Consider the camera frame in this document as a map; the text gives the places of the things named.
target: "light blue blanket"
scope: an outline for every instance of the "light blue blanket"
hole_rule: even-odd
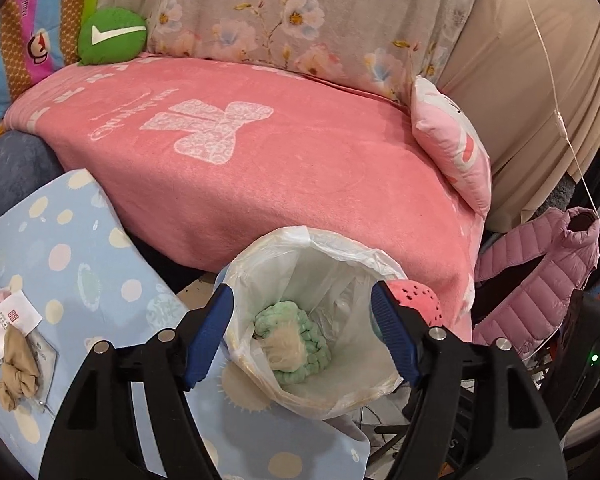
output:
[[[40,188],[0,218],[0,287],[22,288],[42,314],[38,330],[58,351],[43,413],[0,407],[0,437],[36,478],[62,399],[89,348],[147,341],[175,327],[183,304],[140,257],[86,170]],[[133,385],[147,467],[161,475],[141,384]],[[362,480],[369,442],[270,402],[218,351],[187,401],[225,480]]]

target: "blue gripper pad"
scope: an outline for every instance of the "blue gripper pad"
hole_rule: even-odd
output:
[[[418,348],[407,331],[391,292],[384,283],[376,283],[371,289],[371,311],[389,349],[398,373],[412,386],[418,384]]]
[[[221,285],[209,300],[205,320],[187,349],[187,368],[184,380],[193,388],[206,377],[214,360],[220,341],[234,313],[234,292],[230,286]]]

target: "beige cloth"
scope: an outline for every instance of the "beige cloth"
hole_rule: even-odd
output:
[[[600,5],[529,0],[564,118],[585,171],[600,147]],[[525,222],[565,172],[579,172],[558,136],[546,57],[525,0],[476,0],[438,86],[467,114],[490,157],[486,228]]]
[[[36,394],[38,366],[24,335],[13,325],[4,335],[4,363],[0,367],[0,405],[8,412],[16,408],[17,401]]]

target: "colorful blanket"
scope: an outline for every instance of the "colorful blanket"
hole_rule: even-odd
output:
[[[71,65],[5,124],[88,168],[123,224],[178,263],[217,272],[282,226],[385,250],[469,339],[483,220],[411,135],[402,108],[273,68],[141,57]]]
[[[77,61],[80,23],[97,0],[7,0],[0,9],[0,119],[27,88]]]

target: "small pink cushion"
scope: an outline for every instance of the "small pink cushion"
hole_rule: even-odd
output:
[[[449,183],[485,218],[491,206],[489,155],[462,110],[420,76],[411,94],[411,130]]]

